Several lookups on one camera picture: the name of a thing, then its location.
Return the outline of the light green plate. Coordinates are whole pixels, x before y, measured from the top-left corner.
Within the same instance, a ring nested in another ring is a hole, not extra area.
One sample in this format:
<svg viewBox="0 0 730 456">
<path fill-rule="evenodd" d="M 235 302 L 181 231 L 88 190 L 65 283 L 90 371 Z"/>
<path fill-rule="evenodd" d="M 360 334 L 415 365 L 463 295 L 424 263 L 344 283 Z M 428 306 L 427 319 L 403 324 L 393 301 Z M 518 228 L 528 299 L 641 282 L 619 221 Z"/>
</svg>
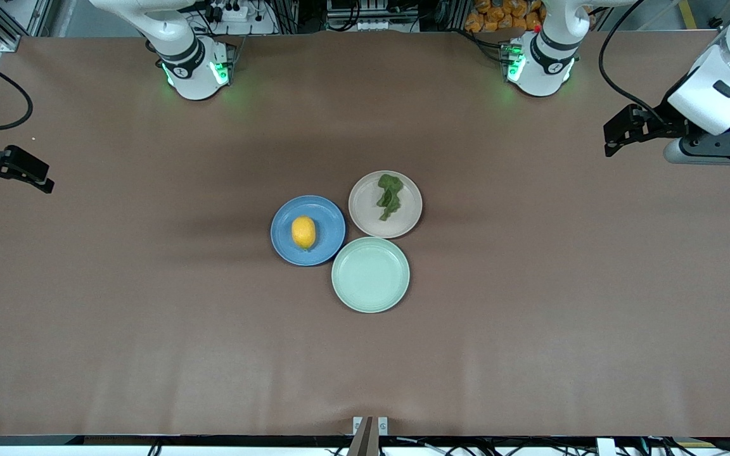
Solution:
<svg viewBox="0 0 730 456">
<path fill-rule="evenodd" d="M 380 314 L 405 297 L 411 269 L 395 243 L 360 237 L 336 254 L 331 277 L 333 290 L 345 306 L 360 314 Z"/>
</svg>

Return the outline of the beige plate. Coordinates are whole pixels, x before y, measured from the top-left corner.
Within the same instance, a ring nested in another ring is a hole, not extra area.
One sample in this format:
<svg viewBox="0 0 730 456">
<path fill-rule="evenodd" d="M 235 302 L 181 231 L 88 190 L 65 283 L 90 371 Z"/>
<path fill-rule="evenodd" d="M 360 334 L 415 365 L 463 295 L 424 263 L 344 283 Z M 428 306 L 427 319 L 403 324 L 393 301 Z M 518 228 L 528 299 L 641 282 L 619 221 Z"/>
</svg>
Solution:
<svg viewBox="0 0 730 456">
<path fill-rule="evenodd" d="M 402 179 L 403 190 L 399 197 L 402 205 L 388 220 L 379 220 L 382 208 L 376 203 L 383 194 L 378 187 L 382 174 L 393 174 Z M 366 174 L 354 184 L 348 199 L 348 210 L 351 220 L 360 231 L 368 236 L 394 239 L 411 232 L 419 222 L 423 213 L 423 197 L 418 186 L 408 176 L 391 170 L 382 170 Z"/>
</svg>

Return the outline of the metal table edge bracket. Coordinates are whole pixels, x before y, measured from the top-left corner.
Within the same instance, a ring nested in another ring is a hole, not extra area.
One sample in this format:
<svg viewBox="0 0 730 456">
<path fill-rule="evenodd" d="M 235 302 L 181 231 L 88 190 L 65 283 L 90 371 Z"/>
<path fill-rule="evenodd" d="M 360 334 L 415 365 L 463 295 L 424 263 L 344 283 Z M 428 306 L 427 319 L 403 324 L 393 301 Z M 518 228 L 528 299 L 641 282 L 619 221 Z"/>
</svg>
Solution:
<svg viewBox="0 0 730 456">
<path fill-rule="evenodd" d="M 383 456 L 380 438 L 388 436 L 387 416 L 356 416 L 352 441 L 345 456 Z"/>
</svg>

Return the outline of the white power strip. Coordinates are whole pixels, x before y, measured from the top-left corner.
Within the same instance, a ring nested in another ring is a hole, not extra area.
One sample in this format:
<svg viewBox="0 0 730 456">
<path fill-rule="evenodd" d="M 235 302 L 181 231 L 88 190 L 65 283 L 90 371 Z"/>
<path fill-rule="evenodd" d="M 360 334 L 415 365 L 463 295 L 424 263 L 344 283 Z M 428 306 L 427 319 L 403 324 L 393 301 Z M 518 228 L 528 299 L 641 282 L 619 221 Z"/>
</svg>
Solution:
<svg viewBox="0 0 730 456">
<path fill-rule="evenodd" d="M 201 0 L 208 31 L 217 35 L 273 35 L 280 26 L 266 0 Z"/>
</svg>

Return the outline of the blue plate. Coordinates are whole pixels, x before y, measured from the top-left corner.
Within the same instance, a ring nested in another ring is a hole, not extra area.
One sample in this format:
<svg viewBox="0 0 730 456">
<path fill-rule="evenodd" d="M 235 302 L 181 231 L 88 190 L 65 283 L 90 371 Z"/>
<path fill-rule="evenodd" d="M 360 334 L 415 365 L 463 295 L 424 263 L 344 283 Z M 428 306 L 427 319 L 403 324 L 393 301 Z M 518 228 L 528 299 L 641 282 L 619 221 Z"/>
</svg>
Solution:
<svg viewBox="0 0 730 456">
<path fill-rule="evenodd" d="M 310 250 L 298 248 L 291 238 L 292 220 L 301 215 L 307 215 L 316 223 L 317 239 Z M 340 250 L 347 237 L 347 223 L 332 201 L 305 194 L 289 200 L 276 211 L 270 236 L 274 250 L 282 259 L 292 265 L 315 266 L 327 262 Z"/>
</svg>

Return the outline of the brown table cover sheet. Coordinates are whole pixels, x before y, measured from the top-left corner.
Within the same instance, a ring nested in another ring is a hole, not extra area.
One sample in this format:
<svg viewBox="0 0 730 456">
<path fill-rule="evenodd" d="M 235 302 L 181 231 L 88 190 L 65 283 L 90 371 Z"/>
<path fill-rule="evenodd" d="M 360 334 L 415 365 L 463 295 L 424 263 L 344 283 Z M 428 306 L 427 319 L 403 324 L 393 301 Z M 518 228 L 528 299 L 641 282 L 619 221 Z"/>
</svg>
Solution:
<svg viewBox="0 0 730 456">
<path fill-rule="evenodd" d="M 452 34 L 252 37 L 186 101 L 140 38 L 26 39 L 0 132 L 0 434 L 730 435 L 730 167 L 603 153 L 588 35 L 555 96 Z M 301 194 L 423 194 L 411 283 L 362 314 L 273 250 Z"/>
</svg>

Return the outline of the aluminium frame profile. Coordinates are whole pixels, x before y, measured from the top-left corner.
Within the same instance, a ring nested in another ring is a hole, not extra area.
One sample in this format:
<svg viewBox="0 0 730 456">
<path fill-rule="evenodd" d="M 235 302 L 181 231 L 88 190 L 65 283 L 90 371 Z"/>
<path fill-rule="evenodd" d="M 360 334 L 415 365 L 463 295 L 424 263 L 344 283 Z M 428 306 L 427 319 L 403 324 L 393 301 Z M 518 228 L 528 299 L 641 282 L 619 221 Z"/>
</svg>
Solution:
<svg viewBox="0 0 730 456">
<path fill-rule="evenodd" d="M 58 0 L 0 0 L 0 45 L 18 49 L 23 37 L 49 34 L 53 6 Z"/>
</svg>

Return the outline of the green lettuce leaf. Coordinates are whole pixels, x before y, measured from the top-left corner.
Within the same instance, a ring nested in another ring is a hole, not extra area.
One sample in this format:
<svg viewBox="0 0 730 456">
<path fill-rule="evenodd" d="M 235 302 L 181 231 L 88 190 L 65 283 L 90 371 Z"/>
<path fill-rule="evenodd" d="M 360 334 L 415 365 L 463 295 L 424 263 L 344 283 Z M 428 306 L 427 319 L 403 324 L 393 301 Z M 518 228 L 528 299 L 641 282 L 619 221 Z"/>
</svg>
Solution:
<svg viewBox="0 0 730 456">
<path fill-rule="evenodd" d="M 379 220 L 385 222 L 402 205 L 399 193 L 403 190 L 404 185 L 402 179 L 393 174 L 382 174 L 378 180 L 378 187 L 383 190 L 383 194 L 378 199 L 376 205 L 382 208 Z"/>
</svg>

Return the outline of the bag of orange items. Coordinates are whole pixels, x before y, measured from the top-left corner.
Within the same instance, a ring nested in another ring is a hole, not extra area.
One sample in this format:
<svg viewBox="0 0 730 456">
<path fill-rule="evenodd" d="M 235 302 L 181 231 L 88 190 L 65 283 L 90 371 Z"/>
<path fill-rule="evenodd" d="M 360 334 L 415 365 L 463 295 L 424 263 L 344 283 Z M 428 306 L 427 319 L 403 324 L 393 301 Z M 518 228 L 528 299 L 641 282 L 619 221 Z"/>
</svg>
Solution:
<svg viewBox="0 0 730 456">
<path fill-rule="evenodd" d="M 538 32 L 546 14 L 542 0 L 471 0 L 463 28 L 472 34 L 512 28 Z"/>
</svg>

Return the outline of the yellow lemon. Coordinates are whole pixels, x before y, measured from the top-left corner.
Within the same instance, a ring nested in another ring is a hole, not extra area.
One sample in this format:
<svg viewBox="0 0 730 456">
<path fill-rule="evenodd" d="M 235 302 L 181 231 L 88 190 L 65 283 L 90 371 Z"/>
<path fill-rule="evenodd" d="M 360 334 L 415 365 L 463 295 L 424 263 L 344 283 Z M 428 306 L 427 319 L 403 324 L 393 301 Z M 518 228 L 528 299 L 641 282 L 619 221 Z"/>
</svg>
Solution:
<svg viewBox="0 0 730 456">
<path fill-rule="evenodd" d="M 298 248 L 310 250 L 316 243 L 317 228 L 315 220 L 307 215 L 301 215 L 292 220 L 291 238 Z"/>
</svg>

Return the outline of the white electronic device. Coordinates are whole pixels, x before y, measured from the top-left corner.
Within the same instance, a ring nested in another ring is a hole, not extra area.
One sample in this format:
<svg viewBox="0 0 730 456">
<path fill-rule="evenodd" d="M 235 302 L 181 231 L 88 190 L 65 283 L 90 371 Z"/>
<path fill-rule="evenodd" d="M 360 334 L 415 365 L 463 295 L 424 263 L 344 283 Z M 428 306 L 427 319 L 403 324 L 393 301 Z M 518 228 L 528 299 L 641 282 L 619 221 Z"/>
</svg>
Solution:
<svg viewBox="0 0 730 456">
<path fill-rule="evenodd" d="M 414 32 L 418 0 L 325 0 L 325 28 L 337 32 Z"/>
</svg>

